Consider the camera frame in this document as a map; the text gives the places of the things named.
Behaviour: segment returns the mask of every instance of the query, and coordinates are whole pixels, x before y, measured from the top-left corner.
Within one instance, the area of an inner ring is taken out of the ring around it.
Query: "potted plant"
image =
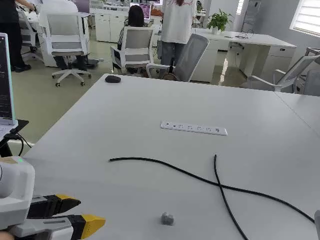
[[[229,16],[232,17],[230,13],[227,14],[219,8],[219,13],[209,16],[207,28],[212,28],[212,33],[215,35],[220,34],[226,30],[227,24],[232,23],[232,21],[228,19]]]

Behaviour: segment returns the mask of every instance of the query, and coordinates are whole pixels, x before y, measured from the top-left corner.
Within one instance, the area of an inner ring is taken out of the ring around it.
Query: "laptop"
[[[0,141],[18,126],[12,91],[8,35],[0,32]]]

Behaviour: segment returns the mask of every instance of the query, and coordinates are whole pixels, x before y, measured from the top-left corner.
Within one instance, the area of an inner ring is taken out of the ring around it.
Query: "black pants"
[[[85,61],[85,56],[75,56],[76,57],[76,66],[79,70],[87,71],[87,65]],[[68,66],[64,60],[63,56],[54,56],[53,57],[58,68],[65,70],[68,69]]]
[[[21,56],[22,36],[19,23],[0,22],[0,33],[8,35],[11,66],[22,68],[25,62]]]

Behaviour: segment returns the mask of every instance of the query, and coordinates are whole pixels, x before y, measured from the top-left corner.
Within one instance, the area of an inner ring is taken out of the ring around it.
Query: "window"
[[[300,0],[290,29],[320,37],[320,0]]]
[[[238,8],[236,9],[236,14],[237,14],[237,15],[240,15],[240,14],[241,14],[242,7],[243,7],[243,5],[244,5],[244,1],[245,1],[245,0],[239,0]]]

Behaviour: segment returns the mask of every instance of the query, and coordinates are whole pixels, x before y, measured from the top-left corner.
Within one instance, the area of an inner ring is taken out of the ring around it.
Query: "power outlet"
[[[189,123],[172,122],[172,121],[162,121],[161,128],[178,130],[178,131],[186,131],[186,132],[194,132],[194,133],[202,133],[202,134],[214,134],[214,135],[223,135],[223,136],[228,135],[227,130],[224,127],[203,126],[198,124],[189,124]]]

